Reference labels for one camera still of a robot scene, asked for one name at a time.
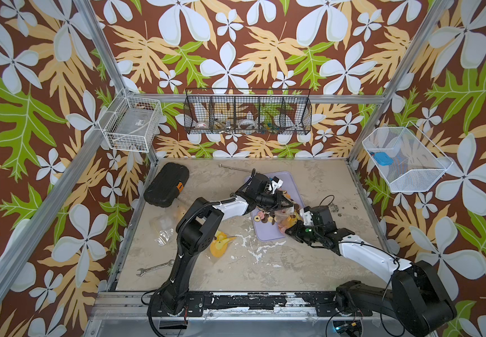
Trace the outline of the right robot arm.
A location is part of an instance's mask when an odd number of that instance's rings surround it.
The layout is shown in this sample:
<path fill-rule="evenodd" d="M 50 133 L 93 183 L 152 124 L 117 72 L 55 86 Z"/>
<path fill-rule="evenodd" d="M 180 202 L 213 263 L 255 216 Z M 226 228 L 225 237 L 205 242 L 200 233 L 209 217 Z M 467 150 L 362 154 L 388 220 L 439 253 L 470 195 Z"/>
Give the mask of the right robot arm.
<path fill-rule="evenodd" d="M 338 286 L 334 305 L 340 313 L 388 316 L 413 336 L 426 336 L 456 319 L 456 307 L 429 263 L 399 258 L 369 244 L 352 230 L 338 227 L 327 206 L 307 206 L 289 215 L 280 227 L 297 242 L 354 261 L 386 283 L 385 288 L 361 281 Z"/>

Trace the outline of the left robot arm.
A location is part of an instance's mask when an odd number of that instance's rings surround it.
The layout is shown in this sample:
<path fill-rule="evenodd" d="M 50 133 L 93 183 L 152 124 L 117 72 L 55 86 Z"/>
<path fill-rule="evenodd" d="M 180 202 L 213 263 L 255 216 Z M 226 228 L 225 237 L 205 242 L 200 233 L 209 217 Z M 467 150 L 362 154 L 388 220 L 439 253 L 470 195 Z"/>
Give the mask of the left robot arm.
<path fill-rule="evenodd" d="M 213 243 L 222 221 L 245 216 L 256 208 L 280 211 L 293 206 L 281 191 L 283 181 L 252 171 L 250 178 L 229 198 L 208 201 L 197 198 L 176 227 L 176 257 L 167 281 L 150 299 L 150 307 L 159 307 L 170 315 L 179 314 L 185 306 L 189 282 L 198 257 Z"/>

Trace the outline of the ziploc bag with brown items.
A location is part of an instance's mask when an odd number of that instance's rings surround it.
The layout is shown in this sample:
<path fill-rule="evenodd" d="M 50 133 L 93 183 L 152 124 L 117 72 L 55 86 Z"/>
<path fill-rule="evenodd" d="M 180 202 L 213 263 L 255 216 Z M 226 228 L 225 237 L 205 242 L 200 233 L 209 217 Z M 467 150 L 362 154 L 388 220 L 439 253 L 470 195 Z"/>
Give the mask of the ziploc bag with brown items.
<path fill-rule="evenodd" d="M 209 246 L 209 252 L 214 258 L 220 258 L 228 249 L 231 242 L 235 240 L 235 236 L 227 235 L 226 233 L 217 230 L 212 243 Z"/>

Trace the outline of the ziploc bag with yellow cookies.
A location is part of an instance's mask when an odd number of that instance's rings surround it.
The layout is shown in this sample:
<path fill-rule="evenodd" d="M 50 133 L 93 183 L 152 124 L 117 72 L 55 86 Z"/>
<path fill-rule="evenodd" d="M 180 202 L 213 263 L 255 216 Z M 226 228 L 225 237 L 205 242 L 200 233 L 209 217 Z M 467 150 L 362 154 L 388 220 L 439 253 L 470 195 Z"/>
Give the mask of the ziploc bag with yellow cookies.
<path fill-rule="evenodd" d="M 153 231 L 155 242 L 163 247 L 174 236 L 177 217 L 172 213 L 156 216 L 149 220 L 149 225 Z"/>

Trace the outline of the ziploc bag with yellow toy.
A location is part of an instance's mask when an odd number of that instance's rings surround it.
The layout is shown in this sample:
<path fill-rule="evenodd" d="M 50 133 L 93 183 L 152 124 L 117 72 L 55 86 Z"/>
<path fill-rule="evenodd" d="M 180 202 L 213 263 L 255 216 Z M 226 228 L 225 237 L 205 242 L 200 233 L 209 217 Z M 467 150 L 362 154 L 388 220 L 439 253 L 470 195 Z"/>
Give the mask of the ziploc bag with yellow toy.
<path fill-rule="evenodd" d="M 293 206 L 290 209 L 284 209 L 275 212 L 275 223 L 278 225 L 279 231 L 284 234 L 285 230 L 296 225 L 302 221 L 299 211 Z"/>

